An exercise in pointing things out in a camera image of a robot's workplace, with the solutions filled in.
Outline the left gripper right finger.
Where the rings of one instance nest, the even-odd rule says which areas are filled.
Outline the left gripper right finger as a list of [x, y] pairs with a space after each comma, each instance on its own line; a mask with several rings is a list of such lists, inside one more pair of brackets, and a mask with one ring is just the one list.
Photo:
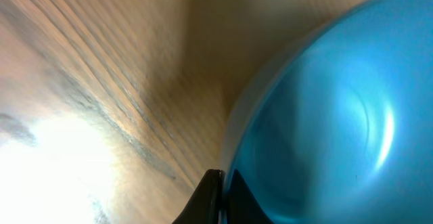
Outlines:
[[227, 224], [272, 224], [238, 170], [225, 195], [225, 212]]

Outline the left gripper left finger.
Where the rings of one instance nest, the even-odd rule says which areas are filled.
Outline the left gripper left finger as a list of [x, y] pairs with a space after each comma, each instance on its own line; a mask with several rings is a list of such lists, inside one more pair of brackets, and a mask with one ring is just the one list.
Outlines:
[[173, 224], [218, 224], [223, 172], [209, 169]]

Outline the dark blue bowl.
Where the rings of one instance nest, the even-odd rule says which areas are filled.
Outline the dark blue bowl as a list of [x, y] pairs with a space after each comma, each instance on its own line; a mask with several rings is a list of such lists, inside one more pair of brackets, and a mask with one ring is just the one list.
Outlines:
[[432, 222], [432, 0], [370, 0], [267, 64], [227, 123], [274, 223]]

